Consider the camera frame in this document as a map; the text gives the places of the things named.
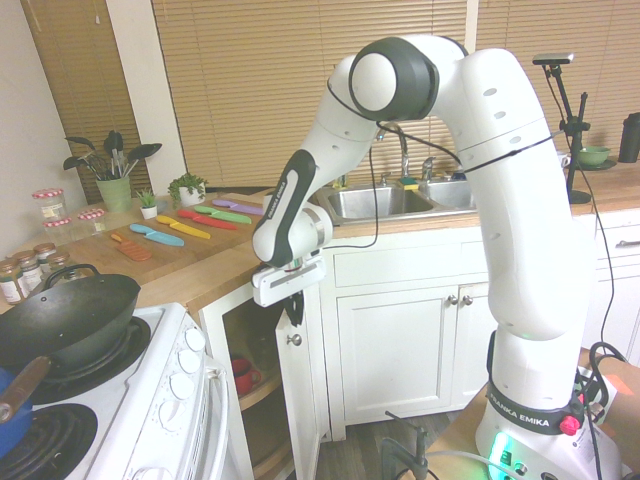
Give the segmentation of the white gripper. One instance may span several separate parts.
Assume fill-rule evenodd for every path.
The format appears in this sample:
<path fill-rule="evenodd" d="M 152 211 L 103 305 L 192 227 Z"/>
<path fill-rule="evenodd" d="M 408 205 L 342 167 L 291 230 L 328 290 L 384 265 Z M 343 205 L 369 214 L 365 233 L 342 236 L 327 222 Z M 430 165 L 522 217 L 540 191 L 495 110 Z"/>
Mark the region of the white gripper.
<path fill-rule="evenodd" d="M 252 276 L 253 299 L 258 305 L 268 307 L 288 297 L 285 302 L 287 316 L 294 326 L 299 326 L 304 316 L 304 294 L 299 291 L 320 282 L 325 275 L 323 258 L 307 260 L 294 270 L 261 268 Z"/>

